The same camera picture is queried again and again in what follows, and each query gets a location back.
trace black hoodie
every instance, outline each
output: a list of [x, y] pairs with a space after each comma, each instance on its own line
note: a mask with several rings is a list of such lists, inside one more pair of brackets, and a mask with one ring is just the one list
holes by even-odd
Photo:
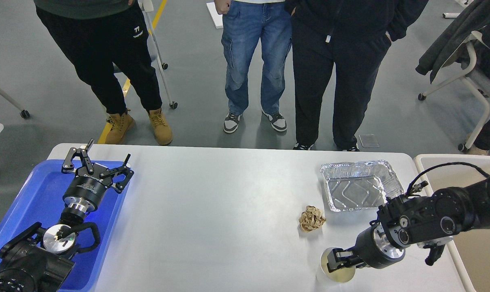
[[316, 32], [367, 41], [389, 32], [401, 39], [428, 0], [286, 0], [285, 10]]

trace blue tray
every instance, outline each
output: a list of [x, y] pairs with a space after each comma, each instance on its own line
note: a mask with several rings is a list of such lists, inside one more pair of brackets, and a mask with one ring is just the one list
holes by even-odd
[[[122, 165], [122, 162], [118, 161], [95, 161], [95, 163], [110, 169]], [[74, 178], [73, 174], [61, 173], [62, 165], [63, 160], [46, 160], [32, 170], [0, 223], [0, 249], [35, 222], [41, 222], [43, 228], [57, 224], [65, 205], [63, 194]], [[115, 181], [122, 179], [123, 176], [120, 176], [120, 179], [115, 178]], [[59, 291], [86, 292], [95, 284], [108, 250], [111, 231], [126, 196], [126, 190], [127, 188], [121, 194], [117, 194], [110, 188], [99, 209], [85, 219], [87, 222], [97, 224], [101, 243], [93, 251], [77, 254], [72, 259], [76, 264]], [[93, 242], [94, 239], [89, 230], [80, 233], [78, 244], [87, 247]]]

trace gray floor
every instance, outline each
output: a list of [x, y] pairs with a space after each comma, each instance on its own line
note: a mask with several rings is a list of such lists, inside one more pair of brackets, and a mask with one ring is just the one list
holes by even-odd
[[[153, 0], [155, 8], [160, 0]], [[250, 107], [238, 131], [222, 131], [227, 113], [224, 94], [226, 63], [220, 43], [201, 0], [170, 0], [156, 28], [160, 50], [169, 64], [166, 78], [178, 109], [165, 107], [174, 132], [171, 146], [281, 148], [295, 144], [294, 82], [291, 54], [286, 65], [286, 91], [281, 112], [286, 133], [276, 133], [259, 106], [261, 59], [256, 50], [250, 71]], [[435, 92], [424, 102], [417, 94], [429, 87], [428, 76], [414, 71], [421, 54], [448, 26], [443, 12], [460, 12], [454, 0], [430, 0], [408, 36], [390, 48], [380, 68], [363, 125], [357, 134], [373, 133], [379, 148], [362, 151], [459, 153], [457, 145], [471, 132], [482, 107], [460, 82]], [[438, 80], [458, 71], [452, 66]], [[126, 77], [118, 75], [121, 84]], [[322, 107], [317, 150], [334, 150], [331, 131], [334, 77]], [[32, 168], [63, 142], [98, 139], [104, 129], [102, 108], [73, 66], [65, 59], [35, 15], [31, 1], [0, 1], [0, 87], [31, 113], [20, 118], [17, 109], [0, 97], [0, 221]], [[130, 89], [127, 97], [138, 126], [127, 144], [156, 145], [147, 115]]]

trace hand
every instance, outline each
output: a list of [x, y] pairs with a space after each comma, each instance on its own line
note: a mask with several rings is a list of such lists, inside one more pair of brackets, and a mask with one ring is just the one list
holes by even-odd
[[214, 0], [216, 11], [218, 14], [227, 14], [230, 9], [230, 2], [232, 0]]

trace robotic arm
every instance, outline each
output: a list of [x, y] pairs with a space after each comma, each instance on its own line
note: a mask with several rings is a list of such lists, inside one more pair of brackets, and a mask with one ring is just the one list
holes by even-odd
[[[424, 186], [422, 183], [415, 191]], [[431, 197], [416, 197], [408, 191], [388, 198], [386, 204], [378, 207], [377, 214], [377, 220], [357, 236], [353, 247], [330, 252], [330, 273], [352, 266], [385, 268], [401, 261], [405, 249], [415, 243], [430, 249], [425, 263], [432, 266], [453, 235], [490, 229], [490, 176], [468, 187], [437, 190]]]
[[[56, 292], [72, 270], [71, 259], [78, 253], [87, 253], [100, 244], [100, 234], [94, 222], [84, 222], [86, 216], [96, 211], [106, 191], [113, 187], [121, 193], [133, 176], [127, 162], [108, 169], [92, 163], [87, 146], [70, 148], [61, 172], [73, 173], [75, 178], [63, 195], [65, 208], [58, 223], [47, 229], [40, 222], [34, 223], [14, 237], [0, 250], [0, 292]], [[75, 168], [73, 159], [81, 160]], [[124, 175], [124, 179], [113, 183], [113, 178]], [[90, 229], [94, 244], [81, 247], [76, 238], [81, 231]]]

